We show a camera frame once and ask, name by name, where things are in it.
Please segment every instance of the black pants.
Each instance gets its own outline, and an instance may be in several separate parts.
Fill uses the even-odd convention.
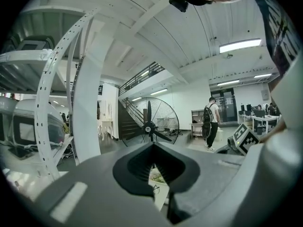
[[[218,123],[211,122],[212,130],[210,132],[210,136],[206,139],[208,147],[213,146],[214,139],[216,138],[217,131],[218,131]]]

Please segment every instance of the glass door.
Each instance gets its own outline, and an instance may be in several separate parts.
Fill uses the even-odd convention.
[[[219,106],[219,115],[222,122],[237,121],[237,106],[233,88],[212,92],[212,97]]]

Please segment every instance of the fluorescent light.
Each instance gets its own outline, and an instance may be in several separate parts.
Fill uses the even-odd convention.
[[[141,97],[139,97],[139,98],[136,98],[136,99],[134,99],[134,100],[132,100],[132,101],[137,101],[137,100],[139,100],[139,99],[141,99]]]
[[[228,82],[224,82],[224,83],[219,83],[218,86],[227,85],[227,84],[232,84],[232,83],[238,83],[238,82],[240,82],[240,80],[228,81]]]
[[[167,89],[163,89],[163,90],[161,90],[161,91],[159,91],[159,92],[151,93],[151,95],[155,95],[155,94],[157,94],[157,93],[161,93],[161,92],[165,92],[165,91],[167,91]]]
[[[143,77],[144,75],[146,75],[147,73],[149,73],[150,71],[148,70],[148,71],[146,71],[146,72],[144,72],[142,75],[141,75],[141,77]]]
[[[253,39],[253,40],[245,40],[245,41],[239,41],[231,44],[225,44],[221,45],[219,47],[220,53],[228,52],[228,51],[234,51],[237,49],[247,48],[247,47],[253,47],[253,46],[259,46],[261,44],[260,39]]]
[[[265,78],[265,77],[270,77],[271,75],[272,75],[272,73],[270,73],[270,74],[263,74],[263,75],[255,76],[255,78]]]

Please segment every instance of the white t-shirt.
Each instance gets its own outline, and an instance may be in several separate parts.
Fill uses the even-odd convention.
[[[218,119],[217,119],[217,115],[216,115],[216,110],[219,110],[219,107],[218,107],[218,105],[217,104],[213,104],[212,106],[211,106],[211,108],[210,108],[210,110],[212,111],[212,113],[213,113],[213,116],[214,116],[214,119],[213,119],[213,121],[212,122],[214,122],[214,123],[218,123]]]

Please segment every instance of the backpack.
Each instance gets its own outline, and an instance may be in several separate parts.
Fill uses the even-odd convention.
[[[202,126],[202,137],[203,139],[207,139],[210,136],[210,132],[212,129],[211,121],[214,120],[213,112],[210,110],[211,106],[205,107],[203,113],[203,126]]]

